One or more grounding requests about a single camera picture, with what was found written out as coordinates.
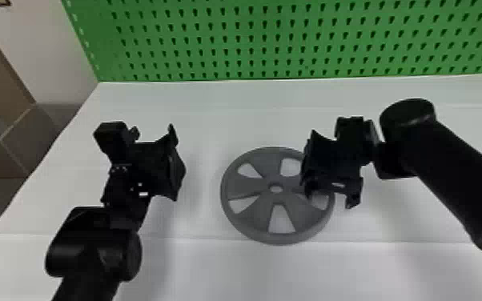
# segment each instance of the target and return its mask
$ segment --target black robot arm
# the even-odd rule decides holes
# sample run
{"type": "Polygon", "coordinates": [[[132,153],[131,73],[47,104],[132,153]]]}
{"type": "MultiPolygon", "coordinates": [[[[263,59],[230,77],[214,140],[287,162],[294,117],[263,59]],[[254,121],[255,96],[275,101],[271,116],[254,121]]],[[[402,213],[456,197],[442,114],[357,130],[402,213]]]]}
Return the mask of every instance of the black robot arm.
{"type": "Polygon", "coordinates": [[[482,249],[482,154],[439,122],[424,99],[391,105],[380,125],[385,142],[362,117],[339,118],[336,140],[312,131],[301,170],[307,195],[345,192],[353,207],[360,202],[360,168],[373,162],[381,179],[418,177],[482,249]]]}
{"type": "Polygon", "coordinates": [[[137,128],[123,122],[101,123],[94,137],[112,163],[103,207],[74,208],[51,243],[46,271],[62,277],[56,301],[112,300],[119,284],[139,272],[137,231],[151,198],[175,201],[186,172],[172,125],[155,142],[136,142],[137,128]]]}

